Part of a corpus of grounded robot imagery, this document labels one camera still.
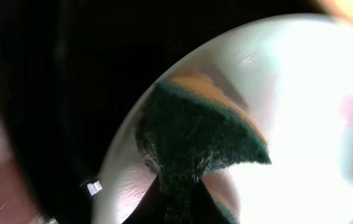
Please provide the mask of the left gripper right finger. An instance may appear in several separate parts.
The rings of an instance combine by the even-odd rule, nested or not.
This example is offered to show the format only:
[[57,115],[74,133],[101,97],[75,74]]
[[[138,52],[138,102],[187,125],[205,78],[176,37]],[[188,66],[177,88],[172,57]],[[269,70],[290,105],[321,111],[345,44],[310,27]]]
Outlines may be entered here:
[[192,188],[191,219],[192,224],[230,224],[216,206],[202,180]]

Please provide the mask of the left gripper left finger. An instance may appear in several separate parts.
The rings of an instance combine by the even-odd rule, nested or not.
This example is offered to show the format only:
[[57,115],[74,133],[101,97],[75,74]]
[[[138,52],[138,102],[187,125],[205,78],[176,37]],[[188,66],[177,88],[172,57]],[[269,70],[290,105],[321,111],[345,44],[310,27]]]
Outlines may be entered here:
[[166,195],[157,175],[132,214],[122,224],[163,224]]

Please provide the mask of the green yellow sponge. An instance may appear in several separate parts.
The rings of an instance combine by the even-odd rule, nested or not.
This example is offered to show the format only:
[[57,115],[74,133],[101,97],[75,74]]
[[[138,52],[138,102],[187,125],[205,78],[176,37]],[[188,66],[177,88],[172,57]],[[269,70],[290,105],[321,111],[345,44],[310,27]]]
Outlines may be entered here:
[[[134,135],[144,163],[159,176],[166,195],[164,223],[192,223],[192,188],[207,173],[271,162],[256,124],[204,74],[157,82]],[[211,196],[226,219],[236,223],[231,204]]]

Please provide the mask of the light blue plate front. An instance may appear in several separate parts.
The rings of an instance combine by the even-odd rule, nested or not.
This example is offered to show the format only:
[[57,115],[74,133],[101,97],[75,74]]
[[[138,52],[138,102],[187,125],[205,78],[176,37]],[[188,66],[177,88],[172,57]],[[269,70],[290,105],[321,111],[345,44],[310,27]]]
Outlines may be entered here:
[[203,176],[236,223],[353,223],[353,26],[325,16],[277,16],[232,29],[169,68],[114,136],[93,198],[93,223],[123,223],[156,178],[135,131],[154,85],[204,74],[256,124],[269,164]]

